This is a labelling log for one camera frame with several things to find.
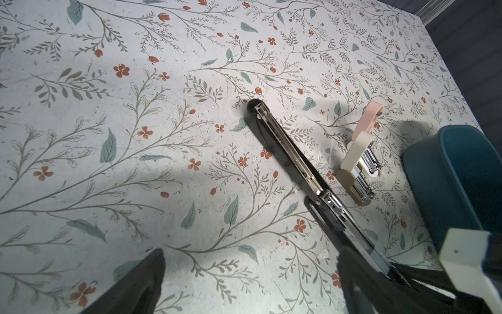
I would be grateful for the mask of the black long stapler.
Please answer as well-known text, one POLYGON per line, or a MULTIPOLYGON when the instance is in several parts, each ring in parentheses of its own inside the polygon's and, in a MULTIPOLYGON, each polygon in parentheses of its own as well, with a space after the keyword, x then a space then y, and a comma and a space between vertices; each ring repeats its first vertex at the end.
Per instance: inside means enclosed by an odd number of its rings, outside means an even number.
POLYGON ((409 286, 406 278, 376 248, 328 183, 290 139, 268 106, 260 99, 250 100, 246 119, 260 143, 305 193, 306 206, 339 254, 351 252, 389 280, 409 286))

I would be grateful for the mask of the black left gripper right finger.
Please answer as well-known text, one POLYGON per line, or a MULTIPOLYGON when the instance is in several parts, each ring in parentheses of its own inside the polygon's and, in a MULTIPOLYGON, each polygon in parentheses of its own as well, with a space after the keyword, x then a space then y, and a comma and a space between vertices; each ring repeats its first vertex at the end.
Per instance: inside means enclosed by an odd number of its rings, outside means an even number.
POLYGON ((426 313, 348 247, 339 255, 338 271, 349 313, 426 313))

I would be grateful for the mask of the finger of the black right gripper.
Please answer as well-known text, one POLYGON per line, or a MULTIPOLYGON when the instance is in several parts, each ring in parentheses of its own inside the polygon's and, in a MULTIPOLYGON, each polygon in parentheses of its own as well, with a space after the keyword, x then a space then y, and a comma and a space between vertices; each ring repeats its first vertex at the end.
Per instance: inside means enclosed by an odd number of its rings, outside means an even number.
POLYGON ((392 263, 392 266, 406 279, 415 279, 451 293, 458 293, 458 290, 454 287, 446 272, 413 268, 397 263, 392 263))

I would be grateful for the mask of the pink mini stapler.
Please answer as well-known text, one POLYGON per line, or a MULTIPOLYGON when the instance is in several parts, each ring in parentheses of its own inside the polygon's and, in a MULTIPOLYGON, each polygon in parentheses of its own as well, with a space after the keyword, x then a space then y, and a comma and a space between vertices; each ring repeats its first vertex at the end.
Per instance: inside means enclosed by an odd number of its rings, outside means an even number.
MULTIPOLYGON (((375 126, 379 115, 383 112, 383 108, 384 106, 377 102, 370 102, 368 104, 368 106, 363 110, 362 117, 353 132, 352 140, 346 146, 347 149, 351 148, 352 144, 361 132, 366 132, 372 136, 371 131, 375 126)), ((372 151, 374 144, 375 140, 372 139, 359 161, 359 165, 361 166, 362 171, 369 177, 378 177, 379 171, 382 168, 381 163, 378 161, 375 153, 372 151)))

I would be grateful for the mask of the beige mini stapler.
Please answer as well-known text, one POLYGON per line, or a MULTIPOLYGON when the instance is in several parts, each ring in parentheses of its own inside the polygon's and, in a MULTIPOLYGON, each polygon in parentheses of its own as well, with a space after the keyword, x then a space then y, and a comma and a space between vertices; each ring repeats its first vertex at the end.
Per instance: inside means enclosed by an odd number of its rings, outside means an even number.
POLYGON ((360 206, 367 206, 374 198, 372 189, 363 177, 358 164, 367 150, 374 136, 366 131, 361 131, 357 138, 352 141, 346 156, 341 163, 341 169, 337 171, 336 178, 341 183, 349 196, 360 206))

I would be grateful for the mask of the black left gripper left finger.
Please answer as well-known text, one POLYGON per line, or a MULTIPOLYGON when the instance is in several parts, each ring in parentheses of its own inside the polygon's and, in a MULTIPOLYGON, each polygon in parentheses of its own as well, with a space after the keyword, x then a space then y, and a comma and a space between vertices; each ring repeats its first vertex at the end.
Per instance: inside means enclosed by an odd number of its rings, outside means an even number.
POLYGON ((153 250, 82 314, 154 313, 165 270, 163 250, 153 250))

